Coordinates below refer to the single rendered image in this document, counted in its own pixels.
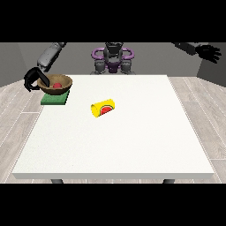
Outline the brown wooden bowl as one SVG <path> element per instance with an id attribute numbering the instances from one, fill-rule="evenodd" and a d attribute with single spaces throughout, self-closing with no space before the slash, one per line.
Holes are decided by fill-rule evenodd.
<path id="1" fill-rule="evenodd" d="M 49 79 L 49 87 L 47 87 L 41 79 L 37 80 L 37 85 L 45 94 L 64 94 L 72 86 L 72 79 L 63 74 L 48 74 L 47 78 Z"/>

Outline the green square pad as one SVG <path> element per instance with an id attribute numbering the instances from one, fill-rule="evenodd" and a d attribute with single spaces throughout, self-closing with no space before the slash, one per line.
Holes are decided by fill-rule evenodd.
<path id="1" fill-rule="evenodd" d="M 41 99 L 41 105 L 65 105 L 69 91 L 60 95 L 45 94 Z"/>

